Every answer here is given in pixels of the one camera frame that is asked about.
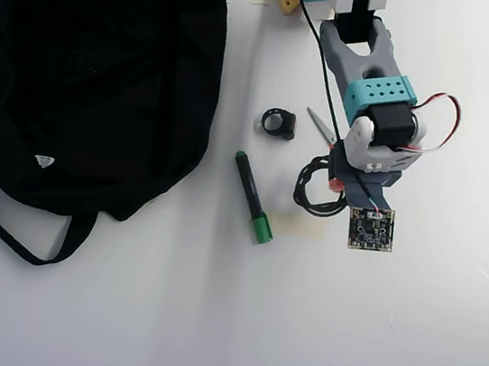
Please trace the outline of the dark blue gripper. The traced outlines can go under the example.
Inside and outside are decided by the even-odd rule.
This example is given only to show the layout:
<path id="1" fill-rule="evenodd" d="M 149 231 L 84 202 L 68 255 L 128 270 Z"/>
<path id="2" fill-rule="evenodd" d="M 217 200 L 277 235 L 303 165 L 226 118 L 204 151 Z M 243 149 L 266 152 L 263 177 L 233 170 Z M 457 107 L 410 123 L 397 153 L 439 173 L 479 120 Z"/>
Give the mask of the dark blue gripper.
<path id="1" fill-rule="evenodd" d="M 398 171 L 365 173 L 353 168 L 346 159 L 345 145 L 336 143 L 329 153 L 329 169 L 333 179 L 328 181 L 331 192 L 345 192 L 349 206 L 373 209 L 370 198 L 382 210 L 390 210 L 383 195 L 401 177 Z"/>

